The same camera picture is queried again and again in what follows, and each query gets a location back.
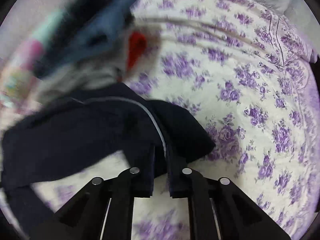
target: bed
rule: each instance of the bed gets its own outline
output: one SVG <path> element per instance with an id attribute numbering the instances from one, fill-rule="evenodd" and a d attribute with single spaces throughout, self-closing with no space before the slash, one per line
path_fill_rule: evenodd
<path id="1" fill-rule="evenodd" d="M 301 239 L 314 220 L 320 185 L 312 46 L 286 17 L 252 0 L 139 0 L 132 12 L 148 47 L 125 84 L 143 98 L 190 111 L 217 145 L 190 167 L 230 178 L 293 240 Z M 23 114 L 39 107 L 30 100 Z M 1 130 L 23 114 L 3 110 Z M 109 179 L 126 168 L 117 152 L 33 187 L 56 211 L 93 177 Z M 0 208 L 19 228 L 4 194 Z M 187 200 L 169 197 L 163 175 L 152 198 L 135 201 L 132 238 L 188 237 Z"/>

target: dark blue fabric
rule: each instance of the dark blue fabric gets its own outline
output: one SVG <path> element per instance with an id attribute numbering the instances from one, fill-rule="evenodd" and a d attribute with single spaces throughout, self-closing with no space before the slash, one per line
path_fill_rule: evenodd
<path id="1" fill-rule="evenodd" d="M 30 192 L 31 183 L 62 179 L 120 149 L 130 166 L 139 167 L 151 145 L 155 146 L 155 177 L 166 173 L 162 141 L 141 107 L 123 101 L 83 105 L 70 100 L 110 96 L 143 104 L 156 119 L 166 144 L 173 146 L 167 148 L 175 149 L 187 162 L 213 149 L 214 143 L 202 126 L 179 106 L 145 101 L 123 83 L 74 91 L 4 133 L 2 186 L 27 233 L 53 214 Z"/>

